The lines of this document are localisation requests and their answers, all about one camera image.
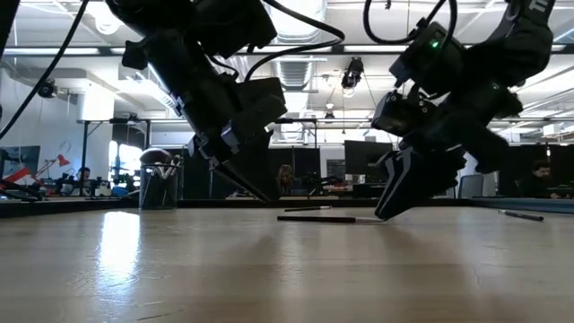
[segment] black marker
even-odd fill
[[[520,214],[520,213],[506,211],[506,210],[499,210],[499,213],[502,213],[502,214],[507,215],[507,216],[516,217],[518,219],[525,219],[525,220],[537,221],[537,222],[544,221],[544,217],[539,216],[539,215]]]
[[[277,220],[314,223],[382,223],[379,219],[348,216],[277,216]]]
[[[299,211],[319,211],[319,210],[330,210],[331,206],[311,206],[311,207],[299,207],[294,209],[285,209],[285,212],[299,212]]]

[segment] black cable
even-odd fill
[[[12,116],[10,121],[8,121],[8,123],[2,129],[2,131],[0,131],[0,140],[2,140],[6,136],[8,131],[10,131],[10,129],[16,123],[16,121],[18,120],[20,115],[28,107],[28,105],[30,104],[32,99],[34,99],[34,96],[36,95],[36,93],[38,93],[39,88],[44,84],[44,82],[48,79],[48,77],[50,76],[52,71],[54,71],[54,69],[56,68],[56,65],[60,61],[60,58],[62,58],[62,56],[65,53],[65,50],[70,45],[70,42],[72,42],[72,38],[74,37],[75,31],[78,29],[78,26],[80,25],[80,22],[82,21],[83,13],[85,13],[86,7],[88,6],[89,2],[90,2],[90,0],[83,0],[82,1],[82,5],[80,6],[80,9],[78,10],[78,13],[76,14],[76,16],[74,18],[74,22],[72,22],[72,27],[70,28],[70,31],[68,31],[67,36],[65,36],[64,42],[62,43],[62,47],[60,47],[60,49],[58,50],[56,56],[54,57],[54,60],[52,60],[52,63],[50,63],[49,67],[46,69],[46,72],[44,72],[44,74],[39,78],[36,85],[34,85],[34,87],[32,88],[32,91],[30,91],[30,94],[28,94],[28,97],[26,97],[26,99],[24,100],[22,105],[18,108],[18,110],[16,110],[16,113],[14,113],[14,115]]]
[[[19,190],[23,193],[27,193],[30,194],[32,197],[22,197],[22,196],[16,196],[14,194],[8,193],[4,190],[4,188],[6,189],[14,189],[14,190]],[[0,195],[4,195],[4,196],[8,196],[10,198],[14,198],[14,199],[20,199],[24,202],[38,202],[42,200],[42,195],[33,190],[33,189],[29,189],[26,188],[22,185],[18,185],[16,183],[12,183],[10,181],[4,180],[4,179],[0,179]]]
[[[432,11],[426,18],[427,23],[431,22],[432,19],[434,19],[434,16],[437,14],[440,7],[442,7],[442,5],[446,1],[447,0],[439,0],[439,2],[434,6],[434,8],[432,8]],[[371,40],[381,45],[403,45],[413,41],[418,36],[417,32],[412,32],[406,38],[403,39],[388,40],[377,37],[370,28],[369,15],[370,15],[371,3],[372,0],[365,0],[365,6],[362,11],[362,25],[365,32],[367,33],[367,36],[369,36]],[[440,57],[442,55],[442,53],[444,52],[444,48],[446,48],[446,45],[452,40],[452,37],[455,33],[455,27],[457,26],[457,16],[458,16],[457,0],[448,0],[448,6],[450,8],[450,22],[448,23],[447,36],[444,38],[444,41],[440,44],[440,49],[439,53],[437,54],[437,57]]]
[[[301,22],[305,22],[317,29],[320,29],[322,31],[326,31],[329,32],[333,35],[335,35],[338,39],[333,39],[333,40],[329,40],[329,41],[325,41],[319,44],[312,44],[312,45],[304,45],[304,46],[300,46],[297,48],[289,48],[289,49],[285,49],[282,51],[279,51],[277,53],[273,53],[272,55],[269,55],[265,58],[262,58],[261,60],[259,60],[257,63],[255,63],[250,69],[248,74],[245,76],[245,82],[249,81],[251,79],[251,76],[253,76],[253,73],[261,66],[263,66],[265,63],[270,62],[274,59],[276,59],[277,57],[281,57],[283,55],[289,55],[289,54],[296,54],[296,53],[300,53],[300,52],[304,52],[307,50],[313,50],[313,49],[319,49],[319,48],[327,48],[327,47],[331,47],[334,45],[338,45],[340,43],[342,43],[344,41],[344,32],[338,30],[337,28],[333,27],[333,26],[329,26],[326,23],[322,23],[322,22],[318,22],[315,19],[311,19],[306,15],[294,12],[293,10],[287,8],[286,6],[278,3],[275,0],[263,0],[265,3],[271,5],[273,8],[279,10],[282,13],[285,13],[287,15],[290,15],[291,17],[297,19],[298,21]]]
[[[223,68],[227,68],[230,69],[231,71],[233,71],[233,79],[237,80],[237,78],[239,77],[239,71],[235,68],[233,68],[233,66],[229,66],[225,63],[222,63],[220,61],[218,61],[217,59],[215,59],[215,57],[212,56],[207,56],[207,58],[209,58],[210,61],[212,61],[212,63],[216,64],[217,66],[221,66]]]
[[[369,36],[369,38],[372,41],[374,41],[378,44],[381,44],[381,45],[403,45],[403,44],[406,44],[408,42],[413,41],[413,39],[416,38],[416,36],[417,36],[416,32],[406,36],[406,38],[403,38],[403,39],[388,40],[388,39],[380,39],[379,37],[377,37],[377,35],[375,35],[373,30],[370,28],[369,14],[370,14],[370,4],[371,3],[372,3],[372,0],[365,0],[365,6],[363,7],[363,10],[362,10],[362,27],[365,30],[365,33],[367,33],[367,36]]]

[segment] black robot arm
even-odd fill
[[[212,170],[258,198],[279,197],[267,150],[265,129],[287,110],[277,78],[236,83],[218,74],[208,57],[230,57],[238,50],[262,48],[276,31],[258,0],[106,0],[120,20],[143,39],[128,41],[123,65],[152,67],[196,135],[192,154],[209,160]]]
[[[397,90],[386,95],[372,122],[376,129],[403,137],[400,151],[379,161],[388,175],[376,210],[379,218],[388,220],[455,186],[465,153],[478,161],[476,171],[500,168],[509,145],[487,126],[494,118],[521,112],[509,87],[548,65],[554,1],[510,1],[493,34],[470,48],[456,39],[444,41],[447,32],[436,22],[413,31],[416,38],[390,72],[397,85],[412,80],[414,86],[406,97]],[[430,100],[445,94],[438,106]]]

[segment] table surface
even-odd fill
[[[574,219],[419,208],[388,223],[278,209],[0,220],[5,322],[571,322]],[[370,216],[370,209],[305,215]]]

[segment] computer monitor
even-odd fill
[[[393,144],[345,140],[345,173],[377,176],[380,170],[375,168],[375,164],[391,151],[393,151]]]

